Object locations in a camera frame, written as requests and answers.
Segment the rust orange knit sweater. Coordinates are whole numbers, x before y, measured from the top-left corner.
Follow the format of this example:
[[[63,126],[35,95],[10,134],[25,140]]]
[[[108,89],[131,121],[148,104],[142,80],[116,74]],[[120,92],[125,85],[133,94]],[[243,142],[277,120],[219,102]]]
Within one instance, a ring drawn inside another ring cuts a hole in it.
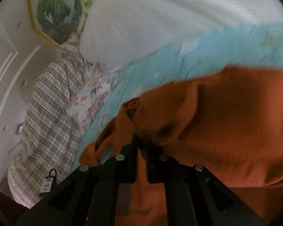
[[[99,165],[134,133],[181,164],[204,165],[265,223],[283,208],[283,71],[231,66],[150,90],[122,104],[79,162]]]

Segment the white tag with black loop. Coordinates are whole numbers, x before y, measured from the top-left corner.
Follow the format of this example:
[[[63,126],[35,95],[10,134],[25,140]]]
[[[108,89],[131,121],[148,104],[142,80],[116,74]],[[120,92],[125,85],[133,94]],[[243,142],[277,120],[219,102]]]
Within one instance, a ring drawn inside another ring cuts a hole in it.
[[[43,183],[41,185],[41,189],[40,189],[40,196],[44,195],[44,194],[48,194],[50,193],[50,191],[56,186],[57,184],[57,171],[52,168],[49,171],[48,176],[46,176],[43,180]]]

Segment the plaid checked blanket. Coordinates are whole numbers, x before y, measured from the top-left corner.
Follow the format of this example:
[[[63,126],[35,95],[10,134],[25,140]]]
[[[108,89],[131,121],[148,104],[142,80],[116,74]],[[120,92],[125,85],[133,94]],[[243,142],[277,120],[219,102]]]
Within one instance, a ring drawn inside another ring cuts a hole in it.
[[[90,64],[79,52],[73,33],[58,49],[58,58],[41,73],[24,120],[20,153],[13,159],[7,180],[14,200],[28,208],[39,200],[44,178],[54,168],[57,182],[71,172],[81,133],[66,109],[85,83]]]

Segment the pink floral white pillowcase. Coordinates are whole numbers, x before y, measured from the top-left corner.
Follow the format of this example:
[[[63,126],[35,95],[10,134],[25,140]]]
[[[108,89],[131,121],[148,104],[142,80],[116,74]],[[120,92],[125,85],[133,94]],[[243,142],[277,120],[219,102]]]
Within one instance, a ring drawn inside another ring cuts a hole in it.
[[[65,111],[66,116],[78,124],[81,134],[89,129],[117,83],[118,73],[100,64],[86,71],[82,87],[71,98]]]

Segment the light blue floral bedsheet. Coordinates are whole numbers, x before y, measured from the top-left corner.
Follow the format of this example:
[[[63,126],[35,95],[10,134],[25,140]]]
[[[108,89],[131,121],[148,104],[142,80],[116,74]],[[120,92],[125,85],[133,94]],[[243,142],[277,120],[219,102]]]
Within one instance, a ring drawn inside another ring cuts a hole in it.
[[[73,168],[122,103],[169,82],[207,76],[228,65],[283,69],[283,22],[215,30],[172,42],[118,72],[118,83],[86,130]]]

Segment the white striped pillow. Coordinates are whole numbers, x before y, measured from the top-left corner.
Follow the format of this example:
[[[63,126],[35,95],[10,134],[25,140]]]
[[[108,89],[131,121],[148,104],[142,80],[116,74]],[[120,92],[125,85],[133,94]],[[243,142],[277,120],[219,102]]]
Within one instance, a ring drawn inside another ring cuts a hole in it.
[[[175,40],[275,21],[283,21],[280,0],[94,0],[80,53],[91,63],[122,68]]]

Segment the framed landscape painting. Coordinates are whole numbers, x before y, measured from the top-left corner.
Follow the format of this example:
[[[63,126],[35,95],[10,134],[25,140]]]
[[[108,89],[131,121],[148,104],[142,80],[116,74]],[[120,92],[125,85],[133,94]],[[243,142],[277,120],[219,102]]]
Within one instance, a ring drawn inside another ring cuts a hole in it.
[[[55,45],[82,32],[94,0],[27,0],[32,28]]]

